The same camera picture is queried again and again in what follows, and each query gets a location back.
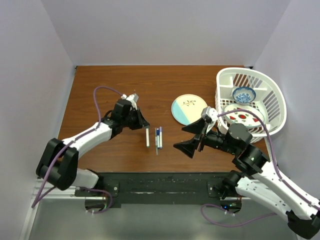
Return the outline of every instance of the gray wall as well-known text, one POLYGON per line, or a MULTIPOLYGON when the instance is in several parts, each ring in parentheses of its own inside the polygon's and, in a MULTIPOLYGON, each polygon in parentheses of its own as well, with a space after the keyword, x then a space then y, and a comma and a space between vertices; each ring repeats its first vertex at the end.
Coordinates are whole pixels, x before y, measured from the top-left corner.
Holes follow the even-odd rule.
POLYGON ((40 0, 0 1, 0 239, 17 240, 73 65, 40 0))
POLYGON ((252 65, 290 0, 42 0, 77 65, 252 65))
POLYGON ((287 104, 274 146, 280 169, 320 198, 320 1, 292 0, 255 69, 273 78, 287 104))

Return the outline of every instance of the white plate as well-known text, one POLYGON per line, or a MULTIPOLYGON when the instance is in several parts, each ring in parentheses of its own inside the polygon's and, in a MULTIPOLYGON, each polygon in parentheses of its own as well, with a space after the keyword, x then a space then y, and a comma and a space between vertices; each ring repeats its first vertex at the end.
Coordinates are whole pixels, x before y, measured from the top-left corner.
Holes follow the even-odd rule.
MULTIPOLYGON (((223 112, 228 112, 236 109, 245 109, 248 110, 255 115, 257 115, 264 123, 265 123, 265 116, 256 108, 250 105, 243 105, 243 104, 238 104, 238 103, 233 103, 230 105, 225 106, 223 112)), ((230 124, 243 124, 247 128, 257 128, 261 127, 261 123, 256 119, 254 116, 247 112, 233 112, 230 114, 227 114, 224 116, 224 119, 230 123, 230 124)))
POLYGON ((184 94, 173 101, 171 112, 179 123, 189 125, 201 118, 202 110, 207 106, 207 103, 201 97, 184 94))

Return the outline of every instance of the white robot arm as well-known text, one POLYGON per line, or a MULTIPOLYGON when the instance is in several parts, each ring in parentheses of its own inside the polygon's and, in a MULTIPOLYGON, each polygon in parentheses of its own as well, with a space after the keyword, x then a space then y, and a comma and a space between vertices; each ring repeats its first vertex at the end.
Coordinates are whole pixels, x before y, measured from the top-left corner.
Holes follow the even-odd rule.
POLYGON ((214 108, 206 107, 201 117, 182 128, 196 135, 173 146, 190 158, 196 149, 200 152, 204 146, 233 154, 232 162, 241 172, 231 171, 219 188, 262 204, 286 220, 296 234, 311 239, 320 230, 320 201, 285 176, 272 156, 270 159, 250 144, 252 135, 243 124, 232 124, 227 133, 222 134, 219 130, 211 131, 218 120, 218 112, 214 108))
POLYGON ((61 162, 54 163, 47 181, 60 190, 66 190, 70 186, 93 189, 99 184, 99 175, 92 170, 78 168, 78 160, 95 146, 120 134, 125 127, 136 130, 149 126, 137 107, 138 98, 137 94, 128 97, 123 95, 114 109, 92 127, 63 140, 51 139, 43 152, 36 174, 44 179, 55 156, 65 148, 61 162))

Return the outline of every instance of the blue and white plate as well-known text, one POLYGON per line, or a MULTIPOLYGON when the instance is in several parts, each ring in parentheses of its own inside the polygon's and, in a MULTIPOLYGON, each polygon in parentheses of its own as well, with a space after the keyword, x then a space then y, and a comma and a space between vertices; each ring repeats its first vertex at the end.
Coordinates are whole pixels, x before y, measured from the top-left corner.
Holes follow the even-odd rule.
POLYGON ((256 92, 251 87, 240 86, 233 91, 232 97, 238 104, 249 104, 255 100, 256 92))
POLYGON ((177 97, 171 106, 173 117, 183 125, 189 125, 201 118, 201 113, 208 105, 199 96, 185 94, 177 97))

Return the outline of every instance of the blue bowl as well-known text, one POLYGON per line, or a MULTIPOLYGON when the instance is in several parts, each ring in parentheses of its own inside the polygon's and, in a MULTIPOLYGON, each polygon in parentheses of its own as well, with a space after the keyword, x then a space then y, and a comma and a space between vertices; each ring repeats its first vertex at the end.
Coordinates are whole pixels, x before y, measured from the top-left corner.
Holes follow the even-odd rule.
POLYGON ((232 97, 238 104, 249 104, 255 100, 256 92, 251 87, 240 86, 233 91, 232 97))

